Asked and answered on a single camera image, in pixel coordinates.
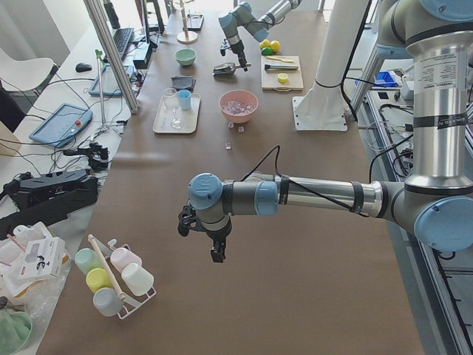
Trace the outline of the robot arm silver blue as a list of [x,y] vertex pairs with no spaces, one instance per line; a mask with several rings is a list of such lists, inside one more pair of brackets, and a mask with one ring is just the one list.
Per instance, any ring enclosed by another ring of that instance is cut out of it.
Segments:
[[252,8],[246,1],[238,4],[228,13],[223,13],[218,18],[225,36],[220,45],[221,55],[225,56],[225,51],[230,50],[237,55],[240,67],[247,71],[248,62],[245,57],[245,46],[239,36],[239,28],[245,29],[255,40],[261,42],[268,37],[270,28],[282,22],[285,16],[301,3],[299,0],[278,1],[260,18],[253,15]]
[[[224,32],[220,51],[232,50],[246,69],[239,28],[255,39],[266,39],[302,1],[279,1],[261,18],[243,2],[219,16]],[[293,104],[297,130],[341,129],[341,96],[353,114],[368,89],[358,85],[349,99],[344,92],[371,1],[335,3],[313,87]],[[338,209],[389,220],[437,251],[456,252],[472,246],[472,179],[464,172],[468,50],[472,46],[472,1],[382,1],[379,28],[367,74],[375,74],[385,59],[410,59],[414,64],[413,170],[401,182],[372,181],[376,157],[397,149],[370,146],[378,155],[370,161],[368,183],[289,177],[278,171],[280,146],[275,146],[241,180],[221,181],[202,173],[188,186],[188,205],[179,214],[178,232],[202,231],[213,240],[214,262],[225,259],[231,216],[273,215],[278,206]],[[275,175],[256,172],[276,150]]]

